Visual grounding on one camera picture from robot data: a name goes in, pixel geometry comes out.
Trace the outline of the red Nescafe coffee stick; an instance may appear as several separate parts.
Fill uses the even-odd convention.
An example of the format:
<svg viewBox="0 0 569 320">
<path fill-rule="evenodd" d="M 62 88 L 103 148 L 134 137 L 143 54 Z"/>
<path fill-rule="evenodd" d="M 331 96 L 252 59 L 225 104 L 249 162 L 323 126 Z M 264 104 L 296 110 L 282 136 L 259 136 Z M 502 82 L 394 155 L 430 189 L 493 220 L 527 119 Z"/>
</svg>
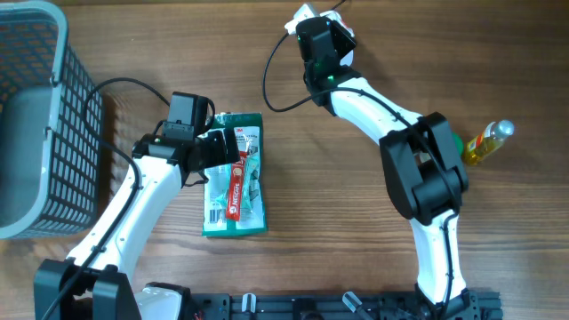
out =
<svg viewBox="0 0 569 320">
<path fill-rule="evenodd" d="M 226 218 L 239 221 L 241 217 L 241 202 L 244 186 L 244 172 L 247 153 L 239 152 L 239 160 L 230 167 L 230 180 L 228 187 L 228 204 Z"/>
</svg>

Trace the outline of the green lid seasoning jar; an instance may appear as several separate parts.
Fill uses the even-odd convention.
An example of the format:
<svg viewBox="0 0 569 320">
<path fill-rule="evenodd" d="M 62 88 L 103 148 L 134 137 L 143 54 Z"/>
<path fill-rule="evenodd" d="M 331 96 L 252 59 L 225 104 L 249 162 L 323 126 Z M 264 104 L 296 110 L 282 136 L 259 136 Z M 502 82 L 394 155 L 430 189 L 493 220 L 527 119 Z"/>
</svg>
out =
<svg viewBox="0 0 569 320">
<path fill-rule="evenodd" d="M 462 156 L 462 154 L 464 152 L 464 143 L 463 143 L 461 137 L 457 133 L 452 132 L 452 136 L 453 136 L 454 144 L 458 150 L 458 153 L 460 156 Z"/>
</svg>

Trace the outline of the yellow oil bottle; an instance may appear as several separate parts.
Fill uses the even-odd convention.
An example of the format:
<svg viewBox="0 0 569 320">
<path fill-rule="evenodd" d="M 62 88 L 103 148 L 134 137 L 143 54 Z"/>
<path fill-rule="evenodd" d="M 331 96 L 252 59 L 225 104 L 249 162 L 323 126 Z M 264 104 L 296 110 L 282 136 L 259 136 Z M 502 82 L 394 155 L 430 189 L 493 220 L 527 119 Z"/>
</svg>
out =
<svg viewBox="0 0 569 320">
<path fill-rule="evenodd" d="M 489 123 L 473 140 L 468 142 L 462 154 L 467 165 L 476 165 L 501 148 L 505 141 L 513 135 L 515 125 L 509 120 Z"/>
</svg>

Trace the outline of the mint green wipes sachet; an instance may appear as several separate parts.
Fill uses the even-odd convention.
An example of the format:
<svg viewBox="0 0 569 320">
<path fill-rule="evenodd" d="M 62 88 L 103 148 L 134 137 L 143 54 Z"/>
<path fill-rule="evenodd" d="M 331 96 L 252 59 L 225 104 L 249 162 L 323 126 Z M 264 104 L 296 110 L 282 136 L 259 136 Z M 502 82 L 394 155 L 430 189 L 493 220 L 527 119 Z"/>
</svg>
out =
<svg viewBox="0 0 569 320">
<path fill-rule="evenodd" d="M 227 209 L 228 204 L 228 187 L 230 180 L 230 167 L 232 164 L 224 164 L 209 170 L 211 186 L 210 201 L 212 204 L 220 204 L 223 209 Z M 253 175 L 259 172 L 260 159 L 257 156 L 248 155 L 246 159 L 244 172 L 244 186 L 241 202 L 241 216 L 245 210 L 252 209 L 252 200 L 250 191 L 252 187 Z"/>
</svg>

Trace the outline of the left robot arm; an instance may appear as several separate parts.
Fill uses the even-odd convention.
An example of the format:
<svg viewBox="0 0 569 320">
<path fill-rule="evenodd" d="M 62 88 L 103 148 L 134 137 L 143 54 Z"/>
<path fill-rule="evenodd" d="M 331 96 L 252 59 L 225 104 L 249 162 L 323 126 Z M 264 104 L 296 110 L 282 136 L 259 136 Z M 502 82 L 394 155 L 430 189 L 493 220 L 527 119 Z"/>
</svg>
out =
<svg viewBox="0 0 569 320">
<path fill-rule="evenodd" d="M 132 275 L 165 207 L 188 176 L 237 161 L 235 134 L 212 129 L 213 102 L 172 95 L 163 132 L 146 134 L 128 156 L 123 184 L 64 261 L 45 260 L 34 280 L 38 319 L 200 319 L 188 287 L 150 283 L 134 292 Z"/>
</svg>

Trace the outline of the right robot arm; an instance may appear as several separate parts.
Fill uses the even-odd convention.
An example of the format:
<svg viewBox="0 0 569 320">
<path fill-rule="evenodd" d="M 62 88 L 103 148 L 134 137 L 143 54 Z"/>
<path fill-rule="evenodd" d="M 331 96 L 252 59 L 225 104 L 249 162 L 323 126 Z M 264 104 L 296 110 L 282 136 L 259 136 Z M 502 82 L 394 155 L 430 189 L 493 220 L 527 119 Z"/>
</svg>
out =
<svg viewBox="0 0 569 320">
<path fill-rule="evenodd" d="M 434 317 L 468 306 L 460 271 L 457 224 L 468 177 L 447 120 L 407 111 L 341 64 L 356 46 L 338 21 L 308 18 L 295 28 L 312 100 L 351 122 L 379 145 L 389 198 L 413 229 L 419 260 L 417 288 Z"/>
</svg>

